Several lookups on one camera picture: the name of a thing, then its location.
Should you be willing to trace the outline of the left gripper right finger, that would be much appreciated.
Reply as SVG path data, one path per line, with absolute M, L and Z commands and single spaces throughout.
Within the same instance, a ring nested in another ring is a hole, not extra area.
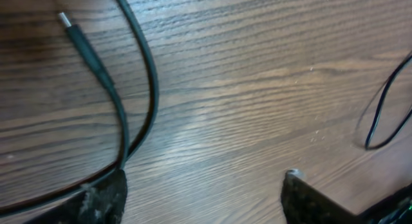
M 356 224 L 361 219 L 302 180 L 298 169 L 285 172 L 281 205 L 288 224 Z

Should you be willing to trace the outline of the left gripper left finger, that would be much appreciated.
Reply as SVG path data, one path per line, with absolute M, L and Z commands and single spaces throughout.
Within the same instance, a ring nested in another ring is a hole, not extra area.
M 120 224 L 127 199 L 127 179 L 119 169 L 98 184 L 24 224 Z

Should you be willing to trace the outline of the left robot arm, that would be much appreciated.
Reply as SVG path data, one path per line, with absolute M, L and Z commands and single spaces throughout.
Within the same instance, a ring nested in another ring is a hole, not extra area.
M 127 198 L 124 171 L 115 171 L 96 186 L 30 219 L 26 224 L 116 224 Z M 411 223 L 411 186 L 404 187 L 360 214 L 353 214 L 302 179 L 297 169 L 285 173 L 281 206 L 290 224 Z

